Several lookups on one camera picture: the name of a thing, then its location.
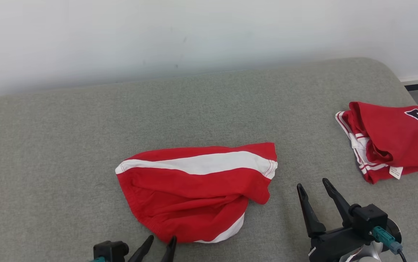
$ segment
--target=white stripe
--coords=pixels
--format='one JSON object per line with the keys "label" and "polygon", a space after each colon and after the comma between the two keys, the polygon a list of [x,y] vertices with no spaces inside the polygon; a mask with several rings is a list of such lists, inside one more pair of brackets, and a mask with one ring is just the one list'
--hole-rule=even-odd
{"label": "white stripe", "polygon": [[229,239],[230,237],[233,237],[235,234],[237,234],[237,232],[243,226],[243,222],[244,222],[244,213],[237,221],[233,223],[233,225],[231,225],[231,227],[229,227],[227,230],[220,233],[216,238],[214,238],[214,240],[212,241],[198,240],[195,242],[209,244],[209,243],[217,243],[217,242]]}
{"label": "white stripe", "polygon": [[371,166],[365,166],[365,168],[361,169],[361,172],[363,174],[367,173],[367,170],[379,170],[385,166],[388,166],[387,164],[379,164],[377,166],[373,166],[375,165],[375,163],[370,162],[367,159],[367,155],[366,155],[366,151],[367,151],[367,143],[369,141],[369,138],[367,137],[362,137],[359,139],[356,139],[357,136],[363,136],[362,133],[358,133],[358,134],[353,134],[352,129],[350,128],[350,126],[348,126],[348,124],[344,121],[343,119],[343,111],[338,112],[335,115],[335,120],[338,122],[338,124],[340,124],[340,126],[342,127],[342,129],[345,131],[346,135],[348,136],[348,139],[350,139],[351,141],[351,147],[353,148],[353,151],[356,155],[356,162],[359,164],[359,168],[362,168],[363,166],[365,166],[365,164],[370,164]]}
{"label": "white stripe", "polygon": [[207,175],[236,168],[249,168],[259,171],[268,179],[272,179],[275,176],[277,166],[278,163],[273,160],[265,159],[251,152],[237,151],[154,162],[129,159],[123,161],[115,169],[115,173],[120,174],[134,167],[151,167],[176,169],[192,175]]}

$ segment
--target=black cable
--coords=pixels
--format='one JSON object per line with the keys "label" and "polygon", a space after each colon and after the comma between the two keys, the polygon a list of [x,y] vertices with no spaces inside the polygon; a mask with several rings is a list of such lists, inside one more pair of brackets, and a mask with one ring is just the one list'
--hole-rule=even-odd
{"label": "black cable", "polygon": [[398,249],[398,254],[400,254],[401,260],[403,260],[403,262],[407,262],[406,257],[403,255],[403,251],[401,251],[401,249]]}

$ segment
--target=white wall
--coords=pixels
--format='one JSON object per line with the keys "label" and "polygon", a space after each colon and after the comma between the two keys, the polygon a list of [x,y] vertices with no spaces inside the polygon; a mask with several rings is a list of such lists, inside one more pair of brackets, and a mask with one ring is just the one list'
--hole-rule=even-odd
{"label": "white wall", "polygon": [[418,79],[418,0],[0,0],[0,95],[347,56]]}

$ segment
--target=white tag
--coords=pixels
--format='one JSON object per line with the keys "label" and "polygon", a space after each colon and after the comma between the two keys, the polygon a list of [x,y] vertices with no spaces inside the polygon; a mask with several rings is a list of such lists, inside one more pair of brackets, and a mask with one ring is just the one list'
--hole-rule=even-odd
{"label": "white tag", "polygon": [[403,172],[403,167],[390,167],[390,175],[394,176],[396,179],[400,179],[401,173]]}

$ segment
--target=folded red jersey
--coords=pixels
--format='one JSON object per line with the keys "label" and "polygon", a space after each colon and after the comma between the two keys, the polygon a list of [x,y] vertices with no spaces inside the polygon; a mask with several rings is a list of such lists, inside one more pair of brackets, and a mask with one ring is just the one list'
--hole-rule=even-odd
{"label": "folded red jersey", "polygon": [[350,110],[335,118],[350,139],[367,182],[418,171],[418,106],[351,102]]}
{"label": "folded red jersey", "polygon": [[115,170],[134,216],[163,242],[215,243],[242,227],[248,199],[265,204],[273,143],[139,153]]}

